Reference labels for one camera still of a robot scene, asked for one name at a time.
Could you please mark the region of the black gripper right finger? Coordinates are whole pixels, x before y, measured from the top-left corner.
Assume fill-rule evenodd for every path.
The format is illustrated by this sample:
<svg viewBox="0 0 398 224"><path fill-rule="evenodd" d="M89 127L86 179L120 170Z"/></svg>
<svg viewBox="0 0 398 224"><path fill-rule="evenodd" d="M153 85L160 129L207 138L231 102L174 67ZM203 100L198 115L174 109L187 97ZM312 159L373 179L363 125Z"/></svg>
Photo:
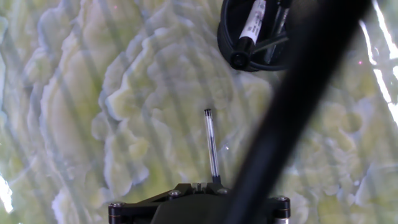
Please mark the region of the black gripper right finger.
<svg viewBox="0 0 398 224"><path fill-rule="evenodd" d="M217 197L226 197L231 193L231 189L224 187L220 183L207 183L205 186L205 194L215 195ZM255 219L248 221L245 219L244 224L261 223L261 224L288 224L291 217L290 199L285 196L275 196L265 199L260 205L259 214Z"/></svg>

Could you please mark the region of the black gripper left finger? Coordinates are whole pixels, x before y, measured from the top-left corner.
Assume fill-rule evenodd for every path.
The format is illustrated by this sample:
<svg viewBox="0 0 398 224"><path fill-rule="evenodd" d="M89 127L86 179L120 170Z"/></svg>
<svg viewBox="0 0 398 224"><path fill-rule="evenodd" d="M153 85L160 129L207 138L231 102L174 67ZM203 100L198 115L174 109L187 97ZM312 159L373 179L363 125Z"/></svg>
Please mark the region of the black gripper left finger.
<svg viewBox="0 0 398 224"><path fill-rule="evenodd" d="M137 203L111 202L108 205L109 224L137 223L140 218L151 222L160 205L173 199L193 195L197 193L198 186L199 183L182 183L172 190Z"/></svg>

